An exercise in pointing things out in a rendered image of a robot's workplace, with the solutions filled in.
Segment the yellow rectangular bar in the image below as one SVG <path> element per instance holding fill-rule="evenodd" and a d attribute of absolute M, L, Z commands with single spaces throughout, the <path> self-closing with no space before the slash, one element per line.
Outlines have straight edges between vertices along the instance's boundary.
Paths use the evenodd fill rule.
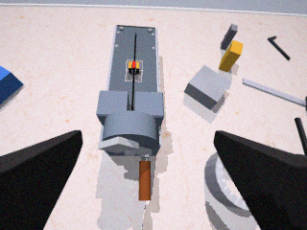
<path fill-rule="evenodd" d="M 243 50 L 243 43 L 233 40 L 224 56 L 221 58 L 219 69 L 228 72 L 231 66 L 241 56 Z"/>

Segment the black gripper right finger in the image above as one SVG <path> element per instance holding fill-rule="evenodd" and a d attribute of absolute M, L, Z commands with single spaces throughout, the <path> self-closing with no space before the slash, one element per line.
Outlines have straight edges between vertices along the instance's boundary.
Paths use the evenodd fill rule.
<path fill-rule="evenodd" d="M 214 146 L 261 230 L 307 230 L 307 158 L 217 130 Z"/>

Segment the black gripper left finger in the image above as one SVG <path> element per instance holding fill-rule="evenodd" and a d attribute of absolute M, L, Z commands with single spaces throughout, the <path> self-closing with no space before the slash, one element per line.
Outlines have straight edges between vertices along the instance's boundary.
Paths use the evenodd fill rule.
<path fill-rule="evenodd" d="M 76 167 L 82 132 L 0 156 L 0 230 L 43 230 Z"/>

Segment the blue rectangular block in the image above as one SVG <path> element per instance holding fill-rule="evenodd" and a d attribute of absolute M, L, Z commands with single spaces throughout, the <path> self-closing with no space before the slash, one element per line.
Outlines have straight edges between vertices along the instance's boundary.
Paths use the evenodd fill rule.
<path fill-rule="evenodd" d="M 23 83 L 16 76 L 0 66 L 0 104 L 22 86 Z"/>

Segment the grey hollow cylinder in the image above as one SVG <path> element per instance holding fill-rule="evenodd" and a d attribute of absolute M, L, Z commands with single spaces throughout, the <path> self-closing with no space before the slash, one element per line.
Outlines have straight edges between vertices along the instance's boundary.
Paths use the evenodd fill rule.
<path fill-rule="evenodd" d="M 224 181 L 223 164 L 217 152 L 206 162 L 204 177 L 210 194 L 224 206 L 249 210 L 244 200 L 233 194 L 227 187 Z"/>

